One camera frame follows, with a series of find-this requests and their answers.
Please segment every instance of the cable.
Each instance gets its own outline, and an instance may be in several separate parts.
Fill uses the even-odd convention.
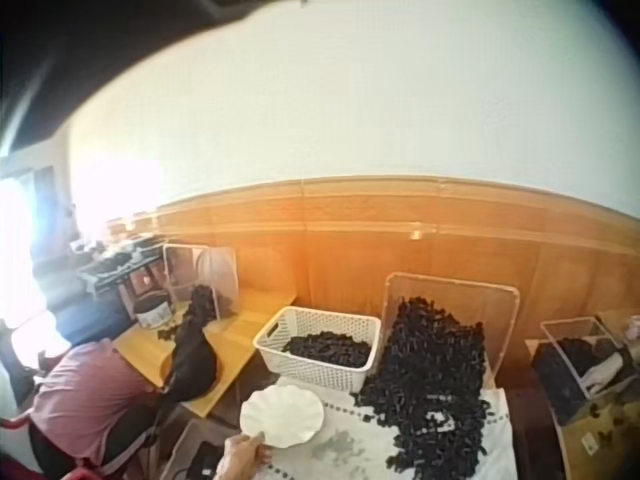
[[[173,474],[173,477],[171,477],[171,480],[176,480],[178,478],[178,475],[180,475],[181,473],[186,472],[187,470],[189,470],[188,468],[181,468],[180,470],[178,470],[176,473]]]

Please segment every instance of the pile of black pieces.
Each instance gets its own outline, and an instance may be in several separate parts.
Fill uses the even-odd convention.
[[[486,454],[484,358],[481,323],[462,326],[421,297],[402,301],[378,372],[356,396],[356,406],[373,407],[379,425],[400,430],[400,452],[387,459],[388,468],[415,468],[418,480],[473,476],[478,454]],[[444,420],[429,412],[441,412]],[[438,431],[451,421],[455,428]]]
[[[204,327],[211,320],[216,320],[216,305],[213,290],[208,285],[196,285],[191,292],[191,303],[184,313],[183,321],[195,322]]]
[[[282,351],[341,367],[360,368],[364,367],[369,359],[371,345],[367,342],[356,342],[349,335],[322,332],[304,337],[291,337]]]
[[[581,338],[563,338],[558,341],[558,346],[579,377],[584,376],[591,367],[604,361],[616,351],[615,344],[607,338],[598,339],[595,344]],[[538,374],[558,423],[566,425],[589,400],[552,343],[540,344],[531,364]],[[623,368],[605,389],[633,374],[633,367]]]
[[[201,328],[204,328],[210,321],[216,319],[217,314],[213,301],[213,290],[207,285],[196,285],[191,292],[191,302],[182,317],[182,322],[191,322]],[[178,325],[174,325],[164,330],[159,330],[158,339],[175,341],[178,330]]]

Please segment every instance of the white paper plate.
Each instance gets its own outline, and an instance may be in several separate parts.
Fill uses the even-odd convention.
[[[307,442],[322,427],[324,407],[318,396],[293,385],[272,385],[242,404],[240,428],[246,435],[263,432],[265,443],[287,448]]]

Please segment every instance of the black bag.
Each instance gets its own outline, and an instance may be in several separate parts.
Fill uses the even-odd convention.
[[[200,397],[217,380],[216,354],[196,322],[187,321],[180,326],[171,360],[162,389],[164,402],[179,403]]]

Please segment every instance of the wooden table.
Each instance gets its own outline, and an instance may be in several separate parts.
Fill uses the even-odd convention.
[[[242,290],[238,313],[228,320],[211,322],[205,327],[207,340],[218,356],[218,381],[206,395],[185,402],[189,410],[200,417],[207,416],[253,355],[256,334],[281,308],[291,305],[294,299],[295,294],[292,293]],[[118,352],[147,380],[157,387],[162,386],[162,372],[173,350],[173,342],[158,340],[157,329],[147,330],[135,324],[113,343]]]
[[[533,358],[541,341],[525,340],[525,343],[529,355]],[[629,455],[634,447],[637,448],[640,442],[638,431],[632,431],[629,435],[628,430],[630,426],[640,425],[640,402],[624,406],[610,403],[600,411],[598,418],[589,416],[565,426],[558,424],[553,409],[551,409],[551,417],[558,434],[567,480],[611,478],[622,464],[625,456]],[[624,424],[614,426],[614,418],[622,419]],[[599,431],[603,433],[613,431],[613,442],[610,448],[600,444]],[[593,455],[587,453],[582,443],[582,439],[589,434],[598,443],[598,450]]]

